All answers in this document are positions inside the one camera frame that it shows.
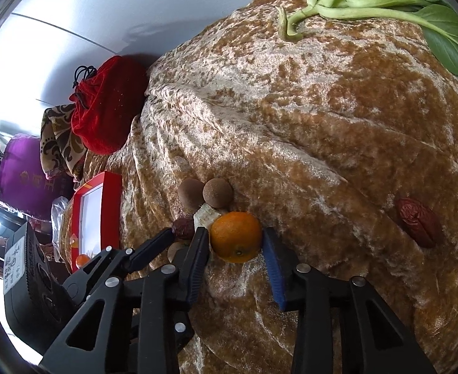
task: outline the white label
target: white label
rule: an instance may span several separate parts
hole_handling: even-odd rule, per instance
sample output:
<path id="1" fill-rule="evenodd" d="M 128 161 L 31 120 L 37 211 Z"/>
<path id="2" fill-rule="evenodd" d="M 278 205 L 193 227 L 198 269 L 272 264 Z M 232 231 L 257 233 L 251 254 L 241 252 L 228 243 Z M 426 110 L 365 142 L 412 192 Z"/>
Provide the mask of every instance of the white label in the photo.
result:
<path id="1" fill-rule="evenodd" d="M 25 237 L 23 236 L 4 256 L 4 295 L 25 273 Z"/>

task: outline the red velvet bag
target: red velvet bag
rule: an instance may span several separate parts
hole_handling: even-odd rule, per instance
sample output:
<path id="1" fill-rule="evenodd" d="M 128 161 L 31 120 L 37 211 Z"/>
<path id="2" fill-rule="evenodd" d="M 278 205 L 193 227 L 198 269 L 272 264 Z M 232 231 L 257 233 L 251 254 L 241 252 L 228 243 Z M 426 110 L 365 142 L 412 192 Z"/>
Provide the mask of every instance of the red velvet bag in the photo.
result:
<path id="1" fill-rule="evenodd" d="M 84 72 L 84 79 L 78 78 Z M 111 155 L 127 141 L 132 119 L 141 112 L 148 87 L 147 69 L 128 56 L 113 56 L 96 71 L 75 71 L 71 129 L 89 150 Z"/>

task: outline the red frame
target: red frame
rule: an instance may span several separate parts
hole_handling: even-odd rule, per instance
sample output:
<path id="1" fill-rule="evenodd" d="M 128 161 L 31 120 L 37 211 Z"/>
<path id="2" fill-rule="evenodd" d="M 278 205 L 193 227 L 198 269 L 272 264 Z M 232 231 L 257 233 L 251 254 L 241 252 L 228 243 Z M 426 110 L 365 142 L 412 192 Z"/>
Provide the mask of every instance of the red frame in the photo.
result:
<path id="1" fill-rule="evenodd" d="M 80 242 L 80 207 L 83 196 L 98 185 L 103 184 L 103 199 L 101 201 L 101 249 L 111 246 L 120 247 L 120 200 L 122 194 L 122 176 L 104 171 L 84 185 L 74 195 L 73 212 L 71 213 L 71 233 L 79 240 L 71 246 L 71 271 L 77 271 L 75 264 L 79 255 Z"/>

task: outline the red box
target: red box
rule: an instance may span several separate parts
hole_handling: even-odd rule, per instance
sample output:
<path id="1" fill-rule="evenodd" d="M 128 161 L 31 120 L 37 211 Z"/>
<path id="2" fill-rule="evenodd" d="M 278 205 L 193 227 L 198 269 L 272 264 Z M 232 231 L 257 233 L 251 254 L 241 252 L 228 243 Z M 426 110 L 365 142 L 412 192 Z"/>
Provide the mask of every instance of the red box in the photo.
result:
<path id="1" fill-rule="evenodd" d="M 74 195 L 71 215 L 71 271 L 79 254 L 92 258 L 102 249 L 120 247 L 122 176 L 104 171 L 81 186 Z"/>

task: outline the blue gripper pad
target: blue gripper pad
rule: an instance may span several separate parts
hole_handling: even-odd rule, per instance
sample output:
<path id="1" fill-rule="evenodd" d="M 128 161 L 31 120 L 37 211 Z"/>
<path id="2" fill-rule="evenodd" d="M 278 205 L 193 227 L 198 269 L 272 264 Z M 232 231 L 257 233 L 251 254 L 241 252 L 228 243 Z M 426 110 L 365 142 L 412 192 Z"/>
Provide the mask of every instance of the blue gripper pad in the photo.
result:
<path id="1" fill-rule="evenodd" d="M 285 310 L 286 306 L 286 283 L 285 272 L 286 268 L 280 260 L 279 246 L 280 240 L 277 237 L 276 231 L 272 228 L 263 230 L 262 253 L 265 259 L 265 266 L 269 276 L 270 286 L 272 288 L 272 296 L 274 301 L 279 305 L 281 311 Z"/>

